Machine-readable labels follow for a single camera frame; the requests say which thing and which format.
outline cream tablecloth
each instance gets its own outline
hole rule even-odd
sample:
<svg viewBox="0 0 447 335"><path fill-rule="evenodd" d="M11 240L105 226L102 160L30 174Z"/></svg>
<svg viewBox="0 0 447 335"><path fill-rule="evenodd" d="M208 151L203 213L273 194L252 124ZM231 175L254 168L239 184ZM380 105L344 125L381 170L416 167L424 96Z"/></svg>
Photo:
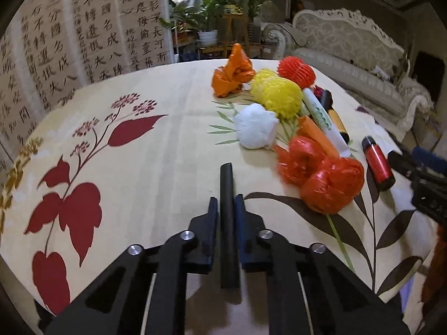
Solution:
<svg viewBox="0 0 447 335"><path fill-rule="evenodd" d="M367 177L361 196L331 217L334 231L280 180L273 152L237 142L232 117L251 96L213 97L213 70L223 63L160 66L82 88L33 132L3 193L0 254L40 303L61 311L127 246L160 245L187 228L209 197L219 196L226 162L247 210L263 216L266 227L301 246L324 243L384 301L425 259L431 222L414 211L410 182L400 175L378 195L361 140L372 135L386 154L397 147L353 98L316 70ZM253 64L276 69L278 62ZM280 130L283 137L292 132L287 124ZM266 334L262 275L242 277L239 303L222 295L217 271L190 278L188 331Z"/></svg>

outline red bottle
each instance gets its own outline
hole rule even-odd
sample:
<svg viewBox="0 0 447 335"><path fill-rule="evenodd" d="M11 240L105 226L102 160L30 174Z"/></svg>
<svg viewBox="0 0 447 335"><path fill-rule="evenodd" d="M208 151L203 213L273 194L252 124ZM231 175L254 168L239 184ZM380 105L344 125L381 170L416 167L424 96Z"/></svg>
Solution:
<svg viewBox="0 0 447 335"><path fill-rule="evenodd" d="M396 179L381 148L371 136L363 139L362 148L379 191L384 192L391 188L396 183Z"/></svg>

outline white plastic flower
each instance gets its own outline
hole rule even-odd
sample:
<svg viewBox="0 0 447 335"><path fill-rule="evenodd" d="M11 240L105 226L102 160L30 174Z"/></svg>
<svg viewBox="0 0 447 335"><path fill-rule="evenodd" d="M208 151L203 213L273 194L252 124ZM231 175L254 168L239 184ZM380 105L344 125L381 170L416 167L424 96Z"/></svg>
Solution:
<svg viewBox="0 0 447 335"><path fill-rule="evenodd" d="M270 147L276 137L279 120L274 112L257 103L250 104L234 117L237 138L247 149Z"/></svg>

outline calligraphy scroll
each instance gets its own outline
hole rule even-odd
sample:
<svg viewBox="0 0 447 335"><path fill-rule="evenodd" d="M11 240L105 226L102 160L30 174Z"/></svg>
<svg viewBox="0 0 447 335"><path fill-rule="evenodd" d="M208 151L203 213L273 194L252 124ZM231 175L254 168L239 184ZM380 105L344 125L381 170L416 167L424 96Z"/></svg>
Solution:
<svg viewBox="0 0 447 335"><path fill-rule="evenodd" d="M0 183L75 90L173 61L167 0L25 0L0 39Z"/></svg>

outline metal screw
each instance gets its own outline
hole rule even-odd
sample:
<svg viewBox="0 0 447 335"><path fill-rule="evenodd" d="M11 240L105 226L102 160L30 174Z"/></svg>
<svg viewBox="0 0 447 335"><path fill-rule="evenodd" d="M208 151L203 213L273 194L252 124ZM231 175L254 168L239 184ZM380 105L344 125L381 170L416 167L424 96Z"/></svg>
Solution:
<svg viewBox="0 0 447 335"><path fill-rule="evenodd" d="M263 229L259 232L259 236L262 239L271 239L273 237L273 232L269 229Z"/></svg>
<svg viewBox="0 0 447 335"><path fill-rule="evenodd" d="M189 241L194 237L195 237L194 232L191 232L190 230L185 230L180 233L180 238L182 238L184 241Z"/></svg>
<svg viewBox="0 0 447 335"><path fill-rule="evenodd" d="M312 252L318 254L326 252L326 246L322 243L314 243L310 246L310 249L312 250Z"/></svg>
<svg viewBox="0 0 447 335"><path fill-rule="evenodd" d="M133 244L129 248L127 248L127 252L130 255L139 255L142 252L142 246L138 244Z"/></svg>

